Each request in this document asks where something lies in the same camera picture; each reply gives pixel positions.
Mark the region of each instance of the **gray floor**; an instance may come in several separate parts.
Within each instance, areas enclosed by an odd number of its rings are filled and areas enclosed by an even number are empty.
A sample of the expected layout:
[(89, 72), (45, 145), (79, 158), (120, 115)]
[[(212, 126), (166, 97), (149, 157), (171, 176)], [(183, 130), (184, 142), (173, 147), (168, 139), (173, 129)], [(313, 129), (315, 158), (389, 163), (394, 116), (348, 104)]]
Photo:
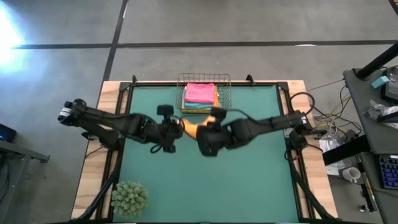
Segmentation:
[[(111, 43), (121, 2), (0, 1), (0, 26), (11, 25), (20, 44)], [(119, 42), (381, 40), (396, 39), (397, 28), (387, 0), (130, 0)], [(362, 67), (387, 48), (118, 49), (110, 80), (130, 80), (133, 74), (139, 80), (175, 80), (180, 72), (240, 79), (250, 73), (255, 79), (302, 79), (312, 88), (341, 79), (343, 70)], [(6, 97), (0, 98), (0, 123), (18, 131), (18, 144), (51, 154), (48, 164), (32, 163), (11, 223), (68, 220), (87, 142), (79, 129), (60, 125), (56, 117), (65, 100), (96, 105), (109, 50), (2, 52), (0, 95)], [(343, 85), (314, 90), (317, 106), (330, 111)], [(343, 115), (359, 122), (352, 103)], [(363, 203), (357, 186), (332, 179), (331, 186), (340, 218), (380, 223), (378, 213), (357, 209)]]
[(133, 0), (125, 19), (120, 43), (380, 40), (398, 35), (391, 29), (398, 17), (388, 0)]

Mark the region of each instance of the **metal wire basket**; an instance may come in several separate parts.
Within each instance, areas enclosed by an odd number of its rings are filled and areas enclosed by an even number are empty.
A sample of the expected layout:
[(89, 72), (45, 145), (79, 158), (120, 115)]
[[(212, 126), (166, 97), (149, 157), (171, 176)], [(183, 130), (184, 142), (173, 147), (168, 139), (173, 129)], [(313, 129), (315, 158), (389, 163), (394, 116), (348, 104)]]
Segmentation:
[(219, 107), (230, 109), (231, 99), (231, 77), (228, 74), (206, 74), (206, 73), (181, 73), (177, 80), (177, 97), (175, 107), (182, 113), (209, 113), (207, 109), (184, 108), (184, 89), (187, 83), (212, 83), (218, 92)]

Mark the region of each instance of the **green mat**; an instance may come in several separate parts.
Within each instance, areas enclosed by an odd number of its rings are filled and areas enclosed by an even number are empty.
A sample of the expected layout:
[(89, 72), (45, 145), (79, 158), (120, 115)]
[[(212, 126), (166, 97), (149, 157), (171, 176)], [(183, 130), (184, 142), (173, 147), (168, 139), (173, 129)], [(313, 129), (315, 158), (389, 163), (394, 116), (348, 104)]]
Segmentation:
[[(232, 87), (233, 108), (254, 118), (280, 115), (275, 86)], [(132, 113), (157, 122), (157, 105), (175, 104), (176, 87), (135, 87)], [(178, 109), (175, 115), (182, 116)], [(193, 122), (205, 115), (188, 115)], [(243, 117), (229, 112), (225, 122)], [(141, 183), (149, 192), (141, 216), (114, 222), (298, 222), (282, 131), (257, 137), (248, 146), (203, 157), (184, 135), (177, 152), (149, 152), (153, 144), (127, 140), (120, 181)]]

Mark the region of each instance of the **cup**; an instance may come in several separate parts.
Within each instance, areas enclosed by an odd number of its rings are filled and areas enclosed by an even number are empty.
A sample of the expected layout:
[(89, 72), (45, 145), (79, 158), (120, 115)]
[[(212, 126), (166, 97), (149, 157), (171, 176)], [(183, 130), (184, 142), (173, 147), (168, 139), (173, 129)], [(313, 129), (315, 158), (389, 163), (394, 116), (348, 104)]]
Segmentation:
[(361, 177), (361, 172), (355, 167), (350, 167), (343, 170), (343, 177), (351, 183), (356, 184), (356, 180)]

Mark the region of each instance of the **green plant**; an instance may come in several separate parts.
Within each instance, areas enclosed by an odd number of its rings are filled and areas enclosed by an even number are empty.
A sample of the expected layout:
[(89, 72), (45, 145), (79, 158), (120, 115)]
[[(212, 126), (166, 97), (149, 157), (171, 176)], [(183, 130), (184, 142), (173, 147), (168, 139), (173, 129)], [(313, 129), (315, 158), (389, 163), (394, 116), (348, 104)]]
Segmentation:
[(132, 218), (141, 214), (148, 199), (148, 191), (139, 183), (120, 182), (112, 192), (111, 205), (114, 212), (123, 218)]

